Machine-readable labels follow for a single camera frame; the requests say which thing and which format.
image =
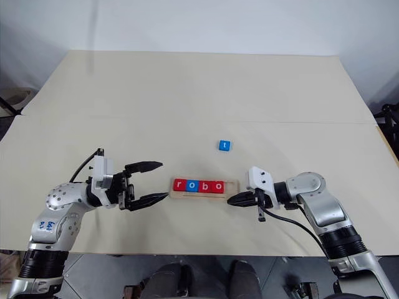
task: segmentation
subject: blue letter block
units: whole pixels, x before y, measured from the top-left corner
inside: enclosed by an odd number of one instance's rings
[[[187,184],[186,184],[186,191],[187,192],[198,192],[198,185],[199,185],[199,181],[194,181],[194,180],[187,180]]]
[[[219,150],[220,151],[230,151],[230,141],[221,140],[219,143]]]

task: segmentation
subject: white wall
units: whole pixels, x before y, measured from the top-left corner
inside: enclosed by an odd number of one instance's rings
[[[339,55],[372,110],[399,94],[397,0],[0,1],[2,87],[95,49]]]

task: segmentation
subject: blue block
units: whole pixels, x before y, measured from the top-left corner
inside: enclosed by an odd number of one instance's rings
[[[221,140],[219,142],[219,150],[220,151],[230,151],[230,141],[228,140]]]
[[[200,182],[199,181],[194,181],[192,179],[187,180],[186,184],[186,191],[187,192],[198,192],[198,185]]]

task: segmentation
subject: white table surface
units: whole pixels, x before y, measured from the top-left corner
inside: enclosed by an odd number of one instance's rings
[[[399,253],[397,160],[336,57],[70,51],[23,112],[0,142],[1,248],[25,250],[48,190],[104,147],[116,171],[164,163],[133,176],[137,196],[176,176],[238,179],[243,191],[253,165],[275,181],[318,172],[369,249]],[[220,139],[233,150],[219,152]],[[136,212],[101,207],[72,251],[322,255],[296,226],[256,214],[169,197]]]

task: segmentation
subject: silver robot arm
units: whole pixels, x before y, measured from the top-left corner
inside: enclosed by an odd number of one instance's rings
[[[398,299],[374,254],[367,250],[352,221],[339,201],[328,192],[325,179],[317,173],[301,173],[285,182],[274,183],[265,170],[249,170],[249,188],[229,199],[234,206],[258,206],[259,220],[263,211],[279,208],[295,209],[303,205],[304,214],[321,241],[333,273],[338,277],[336,293],[378,296]]]
[[[74,183],[77,173],[94,159],[92,178],[85,183]],[[168,193],[149,194],[134,198],[129,177],[135,172],[151,171],[158,162],[139,162],[125,166],[113,174],[110,159],[98,149],[74,174],[69,183],[52,189],[46,196],[46,208],[34,221],[28,250],[19,276],[12,282],[7,298],[53,298],[61,289],[64,262],[80,230],[84,214],[97,207],[134,211],[151,206]]]

